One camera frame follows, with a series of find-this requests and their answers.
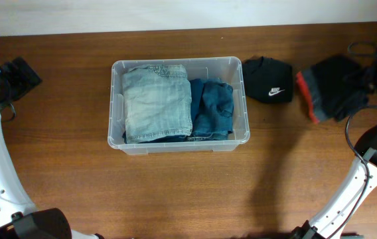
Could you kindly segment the black shorts red waistband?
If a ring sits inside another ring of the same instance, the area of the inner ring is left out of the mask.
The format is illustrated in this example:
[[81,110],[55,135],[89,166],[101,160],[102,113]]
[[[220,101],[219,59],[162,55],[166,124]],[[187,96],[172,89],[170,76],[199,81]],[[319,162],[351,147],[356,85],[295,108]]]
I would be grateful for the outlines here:
[[326,58],[296,73],[296,83],[313,123],[341,121],[368,103],[367,93],[348,79],[359,73],[359,63],[344,55]]

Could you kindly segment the light blue jeans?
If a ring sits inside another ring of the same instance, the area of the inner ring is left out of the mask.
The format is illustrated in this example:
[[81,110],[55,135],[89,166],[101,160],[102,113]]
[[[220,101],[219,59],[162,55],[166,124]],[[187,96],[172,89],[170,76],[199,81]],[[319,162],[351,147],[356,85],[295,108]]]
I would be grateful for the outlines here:
[[191,134],[191,86],[183,65],[137,66],[121,83],[128,144]]

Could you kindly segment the clear plastic storage container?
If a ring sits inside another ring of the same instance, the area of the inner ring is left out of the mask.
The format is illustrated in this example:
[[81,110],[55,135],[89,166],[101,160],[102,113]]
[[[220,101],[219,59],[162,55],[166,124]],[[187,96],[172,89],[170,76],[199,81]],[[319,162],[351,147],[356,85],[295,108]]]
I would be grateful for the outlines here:
[[[219,78],[233,87],[234,114],[233,132],[222,141],[184,141],[174,143],[136,143],[124,141],[125,97],[123,96],[122,76],[129,69],[145,64],[183,65],[190,80],[196,78]],[[119,60],[112,65],[110,87],[110,113],[108,125],[108,144],[128,155],[149,153],[170,153],[179,151],[233,151],[237,146],[248,142],[250,127],[242,62],[235,56],[209,58],[178,58],[156,60]]]

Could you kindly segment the dark blue jeans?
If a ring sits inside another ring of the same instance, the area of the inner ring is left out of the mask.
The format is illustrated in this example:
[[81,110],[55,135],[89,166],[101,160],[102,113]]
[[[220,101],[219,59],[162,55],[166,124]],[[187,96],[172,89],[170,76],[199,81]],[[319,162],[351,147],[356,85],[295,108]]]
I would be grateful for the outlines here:
[[233,132],[233,87],[219,78],[190,81],[192,133],[188,141],[224,141]]

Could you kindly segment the dark blue teal cloth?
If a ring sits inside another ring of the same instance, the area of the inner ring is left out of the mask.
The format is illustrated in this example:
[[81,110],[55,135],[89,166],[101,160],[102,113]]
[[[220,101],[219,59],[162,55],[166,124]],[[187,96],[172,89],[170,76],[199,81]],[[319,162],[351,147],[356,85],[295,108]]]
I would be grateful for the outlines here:
[[202,82],[140,79],[125,87],[126,143],[182,142],[192,133]]

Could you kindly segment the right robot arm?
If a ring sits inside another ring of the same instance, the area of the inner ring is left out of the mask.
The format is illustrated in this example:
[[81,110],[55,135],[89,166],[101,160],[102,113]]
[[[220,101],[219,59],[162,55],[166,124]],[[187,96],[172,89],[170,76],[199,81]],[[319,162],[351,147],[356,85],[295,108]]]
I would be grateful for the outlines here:
[[[334,118],[350,125],[361,110],[370,108],[359,63],[343,55],[327,58],[296,75],[296,83],[308,104],[309,117],[319,123]],[[344,227],[364,199],[377,186],[377,125],[356,143],[345,139],[354,153],[350,170],[325,207],[295,228],[291,238],[341,238]]]

